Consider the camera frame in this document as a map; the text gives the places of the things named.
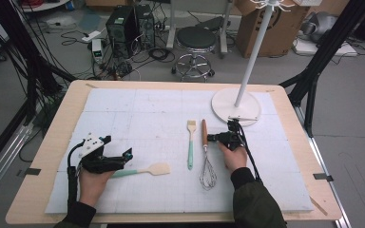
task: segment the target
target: whisk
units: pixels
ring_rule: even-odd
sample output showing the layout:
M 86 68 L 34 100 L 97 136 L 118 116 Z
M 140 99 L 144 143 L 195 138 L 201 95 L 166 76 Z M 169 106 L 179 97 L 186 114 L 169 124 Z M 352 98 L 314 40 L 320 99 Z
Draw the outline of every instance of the whisk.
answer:
M 216 185 L 216 173 L 213 170 L 212 164 L 207 158 L 207 130 L 206 121 L 202 120 L 202 142 L 203 150 L 205 152 L 205 160 L 203 162 L 202 171 L 200 175 L 200 182 L 205 190 L 210 190 Z

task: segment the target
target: table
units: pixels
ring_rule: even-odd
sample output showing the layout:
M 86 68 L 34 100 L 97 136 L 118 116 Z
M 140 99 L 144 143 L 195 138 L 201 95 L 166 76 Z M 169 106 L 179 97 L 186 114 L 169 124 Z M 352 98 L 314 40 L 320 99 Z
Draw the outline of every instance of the table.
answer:
M 77 124 L 86 98 L 92 88 L 140 88 L 219 90 L 239 87 L 230 84 L 150 83 L 150 82 L 94 82 L 75 81 L 65 96 L 30 168 L 41 169 L 38 176 L 26 176 L 9 211 L 9 224 L 56 223 L 65 215 L 45 214 L 56 171 L 67 150 L 71 133 Z M 284 213 L 286 220 L 338 220 L 339 206 L 326 180 L 315 180 L 313 174 L 322 173 L 298 117 L 284 89 L 278 85 L 249 85 L 248 91 L 268 92 L 272 97 L 283 125 L 286 137 L 298 162 L 315 210 L 307 213 Z M 199 222 L 232 221 L 230 213 L 183 213 L 183 214 L 99 214 L 96 223 L 113 222 Z

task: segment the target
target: sleeve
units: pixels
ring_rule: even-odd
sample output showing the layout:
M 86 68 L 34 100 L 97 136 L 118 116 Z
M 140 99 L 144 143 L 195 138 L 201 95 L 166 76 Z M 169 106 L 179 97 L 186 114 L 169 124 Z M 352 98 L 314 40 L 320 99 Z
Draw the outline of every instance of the sleeve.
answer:
M 54 228 L 88 227 L 95 214 L 96 209 L 77 201 L 70 207 L 64 220 L 57 223 Z
M 239 228 L 286 227 L 277 202 L 261 183 L 254 181 L 250 169 L 235 170 L 231 181 L 235 187 L 233 214 Z

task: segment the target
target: power strip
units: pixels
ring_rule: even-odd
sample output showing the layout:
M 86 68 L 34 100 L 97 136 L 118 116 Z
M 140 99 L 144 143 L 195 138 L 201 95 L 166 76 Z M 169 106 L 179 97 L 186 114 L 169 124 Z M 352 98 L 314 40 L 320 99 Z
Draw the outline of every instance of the power strip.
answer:
M 319 6 L 322 0 L 293 0 L 299 6 L 302 7 L 316 7 Z
M 85 42 L 90 42 L 91 39 L 93 39 L 94 37 L 100 35 L 101 32 L 98 31 L 98 30 L 95 30 L 93 32 L 91 32 L 88 37 L 82 37 L 82 40 L 85 41 Z

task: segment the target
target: wooden handle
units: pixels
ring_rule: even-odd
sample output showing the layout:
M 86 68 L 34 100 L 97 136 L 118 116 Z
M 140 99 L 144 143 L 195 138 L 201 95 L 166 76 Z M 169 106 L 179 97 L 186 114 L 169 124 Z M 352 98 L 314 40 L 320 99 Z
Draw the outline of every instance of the wooden handle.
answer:
M 203 145 L 207 145 L 206 120 L 202 120 L 202 143 Z

